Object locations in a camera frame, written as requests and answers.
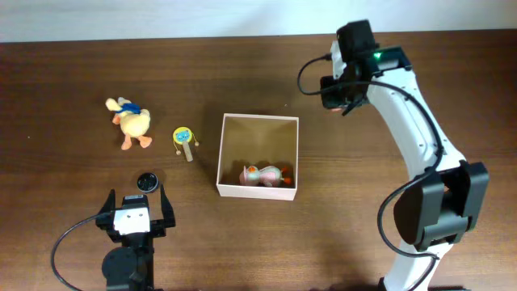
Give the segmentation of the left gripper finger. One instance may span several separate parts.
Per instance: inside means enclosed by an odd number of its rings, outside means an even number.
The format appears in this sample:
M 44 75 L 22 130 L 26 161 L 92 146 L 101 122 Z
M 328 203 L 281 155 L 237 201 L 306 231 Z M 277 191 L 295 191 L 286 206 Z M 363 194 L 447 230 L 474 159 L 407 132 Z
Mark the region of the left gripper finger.
M 116 191 L 114 189 L 112 189 L 108 196 L 107 196 L 107 199 L 105 200 L 102 208 L 99 210 L 99 214 L 101 213 L 110 213 L 111 211 L 113 211 L 116 207 Z
M 174 220 L 174 210 L 166 196 L 164 185 L 160 185 L 160 200 L 161 200 L 161 211 L 164 221 L 173 221 Z

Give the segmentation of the white duck pink hat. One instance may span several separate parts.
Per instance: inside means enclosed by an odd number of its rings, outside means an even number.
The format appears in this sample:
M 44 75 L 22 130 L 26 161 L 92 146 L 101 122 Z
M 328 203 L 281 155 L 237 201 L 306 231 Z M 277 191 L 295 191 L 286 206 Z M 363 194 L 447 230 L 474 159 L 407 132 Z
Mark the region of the white duck pink hat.
M 256 166 L 243 167 L 239 175 L 239 183 L 242 186 L 255 187 L 263 185 L 268 188 L 277 188 L 282 184 L 292 185 L 292 178 L 287 176 L 288 167 L 282 169 L 275 166 L 267 166 L 258 169 Z

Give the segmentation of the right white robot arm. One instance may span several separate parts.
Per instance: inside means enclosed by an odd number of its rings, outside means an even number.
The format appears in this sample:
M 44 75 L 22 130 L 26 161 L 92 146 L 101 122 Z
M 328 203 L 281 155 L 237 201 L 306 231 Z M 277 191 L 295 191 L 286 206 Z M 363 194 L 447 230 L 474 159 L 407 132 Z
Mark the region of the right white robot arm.
M 391 132 L 409 180 L 380 206 L 377 226 L 393 203 L 401 237 L 380 290 L 426 290 L 440 260 L 474 229 L 490 176 L 470 163 L 440 128 L 419 90 L 416 74 L 399 47 L 381 48 L 367 20 L 339 28 L 328 60 L 333 73 L 320 80 L 326 108 L 345 112 L 370 103 Z

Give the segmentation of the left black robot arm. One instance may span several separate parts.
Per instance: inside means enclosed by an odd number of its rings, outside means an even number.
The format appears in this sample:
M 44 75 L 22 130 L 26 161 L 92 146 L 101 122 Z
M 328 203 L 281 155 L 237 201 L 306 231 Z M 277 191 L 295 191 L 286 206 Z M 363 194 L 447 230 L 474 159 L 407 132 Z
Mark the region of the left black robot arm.
M 162 218 L 150 218 L 147 195 L 126 196 L 116 207 L 116 193 L 111 190 L 95 219 L 96 226 L 119 246 L 103 259 L 102 273 L 107 290 L 154 290 L 153 241 L 166 236 L 176 226 L 173 207 L 162 185 L 160 206 Z

